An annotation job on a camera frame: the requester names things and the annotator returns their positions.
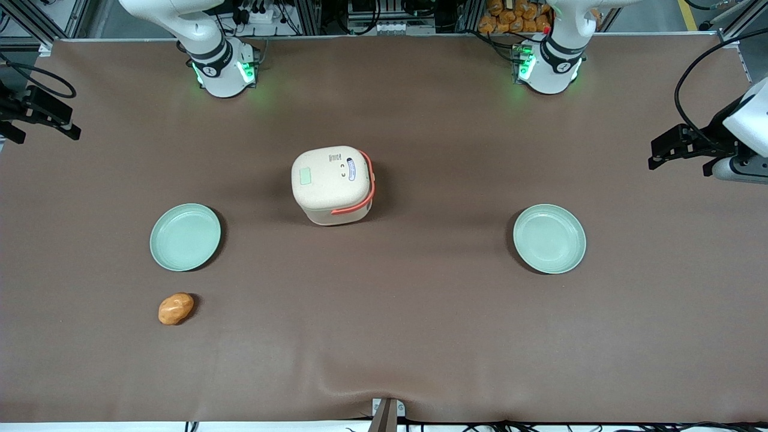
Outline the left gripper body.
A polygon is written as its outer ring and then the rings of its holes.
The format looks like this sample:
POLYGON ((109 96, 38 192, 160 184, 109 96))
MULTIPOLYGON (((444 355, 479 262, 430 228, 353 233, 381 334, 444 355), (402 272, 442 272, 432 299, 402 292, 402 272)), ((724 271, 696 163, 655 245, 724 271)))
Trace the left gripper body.
POLYGON ((757 155, 767 157, 767 79, 754 83, 713 116, 716 136, 731 135, 757 155))

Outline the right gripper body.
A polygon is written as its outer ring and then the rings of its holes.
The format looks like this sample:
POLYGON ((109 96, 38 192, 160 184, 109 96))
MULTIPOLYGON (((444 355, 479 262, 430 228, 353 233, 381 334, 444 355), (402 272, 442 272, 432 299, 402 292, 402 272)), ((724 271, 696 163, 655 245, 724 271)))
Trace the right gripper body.
POLYGON ((1 90, 1 121, 24 121, 26 113, 23 97, 11 90, 1 90))

